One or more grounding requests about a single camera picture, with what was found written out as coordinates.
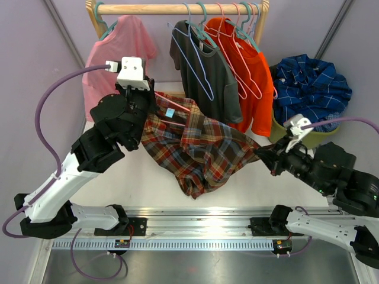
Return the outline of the pink hanger with plaid shirt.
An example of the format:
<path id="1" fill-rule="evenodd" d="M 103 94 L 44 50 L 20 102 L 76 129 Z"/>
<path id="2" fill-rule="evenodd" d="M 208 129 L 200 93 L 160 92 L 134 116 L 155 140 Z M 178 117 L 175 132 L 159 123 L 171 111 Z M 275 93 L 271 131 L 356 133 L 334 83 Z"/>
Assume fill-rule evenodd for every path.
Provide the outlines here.
<path id="1" fill-rule="evenodd" d="M 155 92 L 157 110 L 149 115 L 151 127 L 184 130 L 191 114 L 192 99 L 164 92 Z"/>

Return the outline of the red brown plaid shirt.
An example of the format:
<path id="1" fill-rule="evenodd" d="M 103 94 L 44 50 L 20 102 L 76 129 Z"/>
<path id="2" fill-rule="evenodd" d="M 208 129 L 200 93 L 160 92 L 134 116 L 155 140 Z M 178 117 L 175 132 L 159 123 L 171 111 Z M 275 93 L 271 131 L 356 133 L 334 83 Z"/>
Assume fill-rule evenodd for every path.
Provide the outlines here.
<path id="1" fill-rule="evenodd" d="M 152 159 L 171 172 L 186 196 L 193 199 L 223 186 L 237 171 L 259 160 L 253 139 L 206 117 L 192 100 L 184 130 L 150 126 L 149 114 L 141 143 Z"/>

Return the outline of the blue plaid shirt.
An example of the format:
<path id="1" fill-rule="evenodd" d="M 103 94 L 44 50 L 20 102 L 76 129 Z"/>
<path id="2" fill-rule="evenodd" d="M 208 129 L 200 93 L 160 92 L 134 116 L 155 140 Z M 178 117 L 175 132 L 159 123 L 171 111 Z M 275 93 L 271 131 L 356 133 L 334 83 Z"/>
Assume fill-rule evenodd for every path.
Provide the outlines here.
<path id="1" fill-rule="evenodd" d="M 351 100 L 352 89 L 331 62 L 301 54 L 282 59 L 270 72 L 277 91 L 274 117 L 280 125 L 297 114 L 312 123 L 340 118 Z"/>

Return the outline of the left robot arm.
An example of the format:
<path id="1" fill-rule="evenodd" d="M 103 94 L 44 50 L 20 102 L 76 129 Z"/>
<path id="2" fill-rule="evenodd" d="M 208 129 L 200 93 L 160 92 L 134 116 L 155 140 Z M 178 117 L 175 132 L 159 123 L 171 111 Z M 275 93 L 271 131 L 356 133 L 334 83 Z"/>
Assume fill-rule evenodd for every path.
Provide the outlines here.
<path id="1" fill-rule="evenodd" d="M 93 229 L 100 236 L 130 234 L 130 221 L 121 205 L 80 206 L 70 198 L 123 159 L 121 147 L 139 148 L 147 116 L 156 111 L 154 80 L 145 77 L 143 82 L 147 86 L 142 89 L 117 83 L 119 93 L 103 97 L 91 109 L 94 125 L 74 142 L 60 173 L 45 182 L 46 192 L 38 188 L 15 196 L 15 206 L 25 213 L 20 221 L 23 237 L 49 240 L 75 229 Z"/>

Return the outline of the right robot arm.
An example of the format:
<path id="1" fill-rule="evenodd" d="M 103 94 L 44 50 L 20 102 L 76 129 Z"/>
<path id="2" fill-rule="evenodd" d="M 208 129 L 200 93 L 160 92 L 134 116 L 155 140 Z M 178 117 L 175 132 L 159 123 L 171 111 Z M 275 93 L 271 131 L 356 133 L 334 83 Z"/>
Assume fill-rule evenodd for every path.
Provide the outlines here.
<path id="1" fill-rule="evenodd" d="M 271 175 L 288 172 L 353 216 L 351 225 L 338 225 L 310 217 L 285 205 L 276 205 L 269 219 L 271 232 L 303 234 L 339 246 L 361 263 L 378 268 L 378 178 L 354 169 L 356 157 L 330 142 L 313 156 L 301 143 L 286 150 L 289 139 L 260 147 L 255 154 Z"/>

